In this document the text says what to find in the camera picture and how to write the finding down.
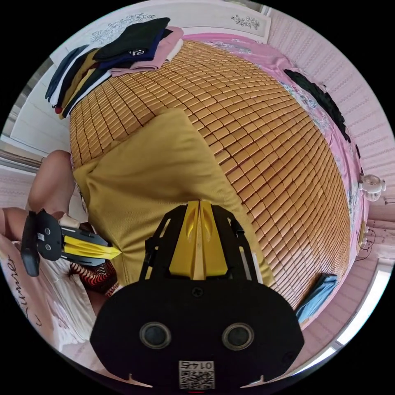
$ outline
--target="blue object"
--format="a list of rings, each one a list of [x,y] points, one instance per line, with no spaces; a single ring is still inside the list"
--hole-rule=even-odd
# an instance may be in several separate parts
[[[301,323],[315,314],[336,288],[336,285],[337,276],[335,274],[321,275],[313,288],[296,309],[295,313],[298,321]]]
[[[146,60],[153,60],[155,56],[156,49],[158,48],[159,42],[162,39],[163,33],[165,29],[162,29],[157,36],[155,37],[155,40],[153,41],[150,49],[147,52],[144,52],[141,55],[133,55],[132,53],[126,53],[123,55],[120,55],[116,59],[109,60],[107,62],[100,62],[99,64],[99,69],[101,70],[109,70],[113,67],[115,67],[117,64],[122,63],[122,62],[140,62],[140,61],[146,61]]]
[[[67,69],[68,65],[88,46],[83,45],[78,48],[73,49],[70,51],[61,61],[59,67],[56,69],[54,75],[51,78],[51,81],[49,82],[48,89],[45,93],[45,98],[48,99],[48,102],[51,99],[51,96],[56,90],[56,87],[58,86],[63,72]]]

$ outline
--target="pink bedspread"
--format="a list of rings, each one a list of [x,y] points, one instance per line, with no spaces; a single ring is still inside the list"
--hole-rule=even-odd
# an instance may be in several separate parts
[[[240,58],[254,63],[261,70],[274,77],[281,85],[298,101],[298,103],[309,114],[313,122],[320,129],[325,137],[330,150],[335,158],[339,172],[343,179],[344,191],[349,205],[350,214],[350,261],[349,269],[357,256],[358,232],[363,220],[367,220],[369,205],[366,199],[363,199],[362,193],[358,189],[358,179],[361,171],[361,163],[357,155],[355,142],[349,131],[347,134],[351,138],[351,144],[348,143],[339,128],[335,125],[328,114],[317,104],[316,100],[305,90],[296,85],[285,73],[285,69],[297,71],[311,81],[316,83],[323,91],[325,86],[314,78],[307,76],[302,70],[290,62],[278,50],[270,45],[262,44],[252,39],[242,36],[222,34],[222,33],[204,33],[186,35],[184,40],[193,40],[204,42],[216,48],[224,49]],[[325,305],[334,296],[328,298]]]

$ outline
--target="small fan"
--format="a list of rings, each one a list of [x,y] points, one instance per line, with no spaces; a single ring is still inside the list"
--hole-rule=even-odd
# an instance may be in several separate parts
[[[365,175],[362,172],[358,187],[367,200],[375,202],[379,199],[381,191],[386,190],[386,182],[373,174]]]

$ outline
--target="pink wall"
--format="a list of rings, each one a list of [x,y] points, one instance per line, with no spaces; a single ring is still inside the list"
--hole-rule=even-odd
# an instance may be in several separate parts
[[[270,17],[268,44],[327,86],[358,145],[364,172],[385,179],[383,196],[395,197],[394,136],[365,79],[336,47],[305,24],[277,10]],[[380,198],[371,204],[370,213],[372,218],[395,221],[395,204],[384,206]]]
[[[351,62],[314,30],[277,10],[270,16],[268,44],[327,86],[358,145],[364,172],[384,178],[387,191],[382,196],[395,197],[394,136],[371,88]],[[386,226],[395,229],[395,204],[385,206],[380,198],[370,204],[369,218],[392,221]],[[389,247],[376,240],[369,258],[354,263],[329,304],[305,327],[305,346],[290,371],[325,348],[354,315],[371,283],[377,259],[388,254],[395,258],[395,241],[386,242]],[[362,252],[357,260],[366,256]]]

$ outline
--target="window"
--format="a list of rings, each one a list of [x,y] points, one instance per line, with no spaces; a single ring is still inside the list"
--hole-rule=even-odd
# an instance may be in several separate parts
[[[337,338],[340,344],[347,344],[362,328],[379,302],[391,276],[391,271],[384,265],[378,265],[371,288],[360,306],[357,314]]]

